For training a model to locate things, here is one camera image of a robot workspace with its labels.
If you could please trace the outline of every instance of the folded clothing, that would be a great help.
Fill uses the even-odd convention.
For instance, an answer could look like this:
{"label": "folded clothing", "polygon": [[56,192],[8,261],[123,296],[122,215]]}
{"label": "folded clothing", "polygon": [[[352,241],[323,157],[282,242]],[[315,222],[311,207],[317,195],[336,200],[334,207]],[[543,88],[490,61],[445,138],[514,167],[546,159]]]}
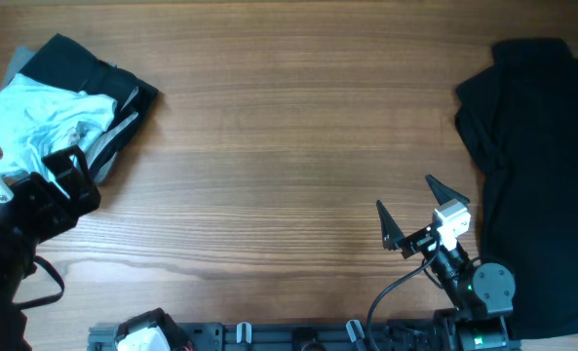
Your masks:
{"label": "folded clothing", "polygon": [[96,180],[100,179],[98,175],[104,175],[101,168],[111,165],[114,156],[139,130],[158,95],[156,88],[131,72],[97,59],[80,44],[60,34],[46,43],[19,73],[52,87],[115,99],[114,118],[107,131],[117,128],[119,132],[102,144],[100,150],[93,151],[89,168]]}
{"label": "folded clothing", "polygon": [[[14,51],[9,64],[7,65],[7,71],[5,72],[5,78],[3,79],[3,84],[1,90],[9,85],[9,83],[14,79],[16,74],[35,56],[35,52],[31,51],[25,47],[18,47]],[[113,67],[117,67],[115,63],[109,63]],[[130,101],[135,98],[138,94],[138,87],[131,92],[128,100],[124,103],[126,107]],[[139,114],[137,112],[132,112],[131,115],[123,120],[117,127],[110,129],[110,131],[101,136],[94,145],[89,150],[86,150],[86,158],[87,164],[91,167],[94,162],[96,161],[96,157],[100,154],[100,152],[108,145],[108,142],[111,141],[113,138],[117,137],[118,134],[125,130],[126,127],[133,121],[133,119],[138,118]],[[102,183],[106,177],[108,176],[113,163],[115,162],[115,158],[117,157],[117,152],[113,154],[111,159],[109,159],[106,163],[102,164],[99,171],[96,175],[94,175],[94,182],[97,184]]]}
{"label": "folded clothing", "polygon": [[492,48],[456,127],[485,174],[481,255],[514,271],[518,338],[578,332],[578,58],[559,39]]}
{"label": "folded clothing", "polygon": [[42,157],[71,145],[90,150],[111,125],[116,104],[106,95],[70,92],[17,74],[0,92],[0,174],[38,172],[54,181]]}

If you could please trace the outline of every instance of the black cloth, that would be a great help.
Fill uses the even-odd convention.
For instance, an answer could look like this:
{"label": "black cloth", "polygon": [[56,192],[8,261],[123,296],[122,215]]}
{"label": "black cloth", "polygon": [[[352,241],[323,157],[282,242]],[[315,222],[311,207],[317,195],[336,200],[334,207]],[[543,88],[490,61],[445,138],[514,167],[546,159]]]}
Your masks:
{"label": "black cloth", "polygon": [[578,332],[578,58],[559,39],[492,48],[456,127],[485,174],[481,255],[514,271],[519,338]]}
{"label": "black cloth", "polygon": [[[89,95],[105,94],[114,98],[117,107],[109,130],[119,125],[131,113],[138,112],[138,118],[114,137],[92,162],[92,177],[133,138],[159,93],[156,88],[137,79],[131,72],[99,60],[83,46],[60,34],[46,43],[19,73],[56,88],[77,93],[85,91]],[[137,88],[138,93],[127,103]]]}

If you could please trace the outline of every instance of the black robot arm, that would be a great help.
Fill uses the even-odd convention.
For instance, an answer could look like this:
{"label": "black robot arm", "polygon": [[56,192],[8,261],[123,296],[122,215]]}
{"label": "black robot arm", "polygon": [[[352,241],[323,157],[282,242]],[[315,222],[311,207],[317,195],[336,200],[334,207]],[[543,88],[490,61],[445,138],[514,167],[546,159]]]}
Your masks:
{"label": "black robot arm", "polygon": [[[80,216],[100,204],[78,146],[42,161],[55,175],[58,186],[33,173],[10,185],[13,198],[0,204],[0,350],[30,350],[23,340],[26,317],[21,310],[55,302],[63,295],[63,280],[48,261],[35,255],[37,245],[73,228]],[[36,263],[56,280],[61,292],[13,303],[20,282],[35,272]]]}
{"label": "black robot arm", "polygon": [[[432,223],[406,237],[378,201],[382,244],[388,250],[401,250],[404,258],[423,254],[427,263],[418,271],[431,268],[454,308],[436,311],[427,332],[423,328],[421,333],[415,333],[417,331],[404,323],[395,321],[391,334],[396,332],[404,342],[408,338],[416,341],[422,337],[425,350],[519,349],[520,342],[510,339],[506,322],[506,317],[514,310],[512,298],[516,285],[512,272],[495,262],[474,265],[476,259],[470,260],[457,242],[457,237],[470,225],[471,217],[466,207],[469,200],[431,175],[426,179],[440,205],[434,210]],[[371,311],[381,297],[375,300]],[[372,312],[367,321],[367,333],[370,333],[371,318]]]}

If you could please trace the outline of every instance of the wooden table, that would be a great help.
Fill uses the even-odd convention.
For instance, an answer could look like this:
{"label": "wooden table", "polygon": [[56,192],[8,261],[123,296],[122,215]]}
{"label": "wooden table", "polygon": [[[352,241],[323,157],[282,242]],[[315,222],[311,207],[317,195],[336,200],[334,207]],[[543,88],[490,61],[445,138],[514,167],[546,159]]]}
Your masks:
{"label": "wooden table", "polygon": [[[67,289],[27,311],[26,338],[82,350],[89,327],[159,306],[181,322],[364,319],[420,262],[382,249],[375,200],[418,229],[436,204],[431,173],[479,215],[453,88],[491,65],[499,39],[560,36],[578,56],[578,2],[0,6],[0,82],[16,46],[57,32],[164,93],[100,209],[39,248]],[[462,239],[472,256],[480,225]],[[18,300],[56,290],[40,272]],[[449,306],[421,275],[376,319]],[[524,349],[578,350],[578,335]]]}

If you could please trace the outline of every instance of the white clamp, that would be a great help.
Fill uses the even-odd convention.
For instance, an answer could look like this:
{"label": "white clamp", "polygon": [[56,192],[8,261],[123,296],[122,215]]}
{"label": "white clamp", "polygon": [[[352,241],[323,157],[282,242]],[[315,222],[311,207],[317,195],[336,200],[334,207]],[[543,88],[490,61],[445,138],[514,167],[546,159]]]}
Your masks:
{"label": "white clamp", "polygon": [[[443,246],[451,251],[457,247],[457,237],[466,233],[471,225],[471,214],[461,202],[453,199],[434,209],[434,223],[441,234]],[[429,251],[436,248],[436,243],[430,245]]]}

